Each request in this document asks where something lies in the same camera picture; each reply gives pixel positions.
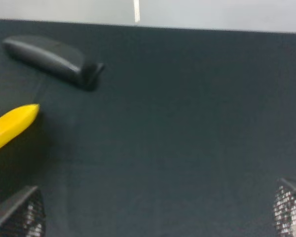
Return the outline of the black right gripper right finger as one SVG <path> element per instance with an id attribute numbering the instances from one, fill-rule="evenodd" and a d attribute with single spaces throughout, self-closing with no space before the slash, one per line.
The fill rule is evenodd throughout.
<path id="1" fill-rule="evenodd" d="M 280 178 L 273 205 L 277 237 L 296 237 L 296 181 Z"/>

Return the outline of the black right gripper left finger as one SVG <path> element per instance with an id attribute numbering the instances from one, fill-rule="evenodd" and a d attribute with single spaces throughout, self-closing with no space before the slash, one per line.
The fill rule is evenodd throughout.
<path id="1" fill-rule="evenodd" d="M 45 236 L 45 209 L 37 186 L 25 186 L 0 203 L 0 237 Z"/>

